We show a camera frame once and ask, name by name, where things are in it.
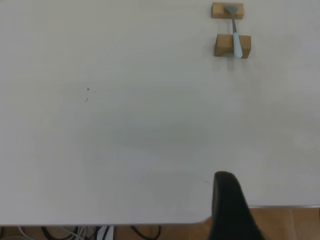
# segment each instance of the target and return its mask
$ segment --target black cable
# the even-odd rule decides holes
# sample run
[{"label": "black cable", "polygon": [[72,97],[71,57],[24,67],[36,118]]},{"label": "black cable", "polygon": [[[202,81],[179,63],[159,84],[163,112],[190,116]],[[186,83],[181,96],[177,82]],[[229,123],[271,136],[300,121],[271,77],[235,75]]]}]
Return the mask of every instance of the black cable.
[{"label": "black cable", "polygon": [[147,236],[143,235],[141,232],[139,232],[135,226],[130,226],[130,227],[136,234],[138,234],[144,240],[157,240],[160,237],[161,230],[162,230],[161,226],[158,226],[159,227],[158,234],[155,237],[147,237]]},{"label": "black cable", "polygon": [[85,237],[84,239],[85,239],[85,240],[89,240],[89,239],[91,239],[91,238],[94,236],[94,240],[97,240],[98,232],[99,232],[100,229],[101,229],[101,226],[96,226],[96,227],[95,227],[95,230],[94,230],[94,233],[93,233],[91,236],[89,236],[89,237]]},{"label": "black cable", "polygon": [[[76,226],[75,229],[74,229],[74,231],[73,231],[73,233],[74,233],[74,234],[77,234],[78,229],[79,229],[79,227]],[[72,235],[72,234],[69,234],[69,235],[66,236],[66,237],[56,238],[56,237],[54,237],[54,236],[52,236],[52,235],[50,234],[50,232],[48,231],[48,229],[47,229],[45,226],[42,226],[42,227],[41,227],[41,230],[42,230],[44,236],[46,237],[46,239],[48,239],[48,240],[68,240],[69,238],[71,238],[70,240],[76,239],[76,236],[74,236],[74,235]]]},{"label": "black cable", "polygon": [[106,236],[107,236],[107,233],[108,233],[108,230],[109,230],[110,226],[107,226],[105,231],[104,231],[104,234],[103,234],[103,237],[102,237],[102,240],[105,240],[106,239]]}]

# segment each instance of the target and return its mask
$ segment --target cable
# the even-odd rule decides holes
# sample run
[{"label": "cable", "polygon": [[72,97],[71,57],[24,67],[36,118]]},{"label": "cable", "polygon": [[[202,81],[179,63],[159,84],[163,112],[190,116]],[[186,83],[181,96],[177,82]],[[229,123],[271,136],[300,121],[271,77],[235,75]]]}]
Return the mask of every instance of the cable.
[{"label": "cable", "polygon": [[93,234],[90,237],[85,237],[85,239],[89,240],[94,236],[94,240],[97,240],[98,232],[99,232],[100,229],[101,229],[101,226],[96,226],[95,227],[95,231],[93,232]]},{"label": "cable", "polygon": [[76,238],[80,239],[80,240],[85,240],[82,236],[77,235],[76,233],[74,233],[73,231],[70,231],[68,228],[61,226],[61,229],[65,230],[66,232],[72,234],[73,236],[75,236]]},{"label": "cable", "polygon": [[155,237],[147,237],[143,235],[141,232],[139,232],[135,226],[130,226],[130,227],[136,234],[138,234],[144,240],[157,240],[160,237],[161,230],[162,230],[161,226],[158,226],[159,227],[158,234]]},{"label": "cable", "polygon": [[[74,233],[74,234],[77,233],[77,232],[78,232],[78,229],[79,229],[79,227],[76,226],[75,229],[74,229],[74,231],[73,231],[73,233]],[[68,240],[69,238],[71,238],[70,240],[74,240],[74,239],[76,238],[76,237],[73,236],[72,234],[69,234],[69,235],[66,236],[66,237],[56,238],[56,237],[54,237],[54,236],[52,236],[52,235],[50,234],[50,232],[48,231],[48,229],[47,229],[45,226],[42,226],[42,227],[41,227],[41,230],[42,230],[44,236],[46,237],[46,239],[48,239],[48,240]]]},{"label": "cable", "polygon": [[29,240],[34,240],[32,237],[30,237],[29,235],[27,235],[20,226],[18,226],[18,229],[20,231],[20,233],[26,238],[26,239],[29,239]]},{"label": "cable", "polygon": [[108,233],[108,230],[109,230],[110,226],[107,226],[105,231],[104,231],[104,234],[103,234],[103,237],[102,237],[102,240],[105,240],[106,239],[106,236],[107,236],[107,233]]}]

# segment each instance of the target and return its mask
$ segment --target tool holder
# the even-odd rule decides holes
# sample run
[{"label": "tool holder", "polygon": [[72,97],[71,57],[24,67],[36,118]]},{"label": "tool holder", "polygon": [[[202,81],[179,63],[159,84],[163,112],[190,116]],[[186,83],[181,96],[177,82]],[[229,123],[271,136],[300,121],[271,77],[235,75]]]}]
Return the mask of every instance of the tool holder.
[{"label": "tool holder", "polygon": [[[235,19],[243,19],[244,4],[229,2],[213,2],[211,9],[211,17],[213,19],[232,19],[231,13],[225,10],[225,6],[234,5],[237,11],[234,15]],[[242,58],[247,59],[251,50],[251,36],[239,35],[240,45],[242,49]],[[218,34],[215,41],[214,56],[222,57],[224,54],[232,54],[234,52],[234,41],[232,34]]]}]

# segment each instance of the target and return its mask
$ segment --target black object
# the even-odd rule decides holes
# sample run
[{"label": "black object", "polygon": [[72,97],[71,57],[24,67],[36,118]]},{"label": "black object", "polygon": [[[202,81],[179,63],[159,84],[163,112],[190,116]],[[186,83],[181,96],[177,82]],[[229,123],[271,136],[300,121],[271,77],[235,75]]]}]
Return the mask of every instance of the black object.
[{"label": "black object", "polygon": [[160,237],[161,230],[162,230],[161,226],[158,226],[158,227],[159,227],[159,230],[158,230],[158,233],[155,237],[147,237],[147,236],[143,235],[141,232],[138,231],[138,229],[135,226],[131,226],[131,229],[136,234],[138,234],[141,238],[143,238],[144,240],[157,240]]},{"label": "black object", "polygon": [[107,236],[107,233],[108,233],[108,231],[109,231],[109,228],[110,228],[110,226],[107,226],[107,227],[106,227],[106,229],[105,229],[105,231],[104,231],[104,234],[103,234],[103,237],[102,237],[102,240],[105,240],[105,239],[106,239],[106,236]]},{"label": "black object", "polygon": [[212,227],[209,240],[264,240],[241,186],[230,172],[214,174]]}]

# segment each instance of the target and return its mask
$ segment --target white cable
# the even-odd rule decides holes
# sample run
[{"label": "white cable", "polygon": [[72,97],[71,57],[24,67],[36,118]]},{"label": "white cable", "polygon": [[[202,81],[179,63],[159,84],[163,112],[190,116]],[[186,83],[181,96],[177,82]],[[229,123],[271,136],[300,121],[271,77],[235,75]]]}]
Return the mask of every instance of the white cable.
[{"label": "white cable", "polygon": [[83,234],[83,238],[86,238],[86,235],[87,235],[87,227],[85,226],[85,227],[84,227],[84,234]]},{"label": "white cable", "polygon": [[79,240],[79,238],[81,238],[81,234],[86,228],[87,228],[86,226],[83,226],[83,227],[79,226],[79,228],[78,228],[78,230],[79,230],[78,231],[78,236],[76,237],[75,240]]},{"label": "white cable", "polygon": [[32,237],[28,236],[28,235],[21,229],[20,226],[18,226],[18,229],[19,229],[20,233],[21,233],[26,239],[34,240]]},{"label": "white cable", "polygon": [[73,231],[70,231],[69,229],[65,228],[64,226],[61,226],[60,228],[65,230],[66,232],[72,234],[73,236],[79,237],[80,240],[85,240],[82,236],[75,234]]}]

